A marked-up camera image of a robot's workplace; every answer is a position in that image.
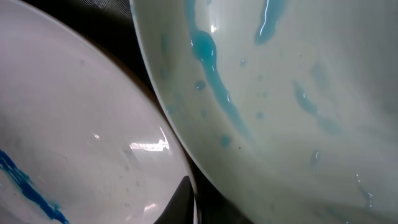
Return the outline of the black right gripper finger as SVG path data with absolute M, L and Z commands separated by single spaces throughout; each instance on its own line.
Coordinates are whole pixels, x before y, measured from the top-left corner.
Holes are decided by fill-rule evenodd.
M 193 224 L 193 221 L 194 193 L 189 176 L 185 176 L 154 224 Z

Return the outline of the white plate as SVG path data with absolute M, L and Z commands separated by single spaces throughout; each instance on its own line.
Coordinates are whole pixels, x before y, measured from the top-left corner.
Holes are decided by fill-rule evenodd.
M 149 96 L 76 32 L 1 2 L 1 222 L 154 223 L 183 150 Z
M 254 223 L 397 222 L 397 2 L 131 3 L 156 95 Z

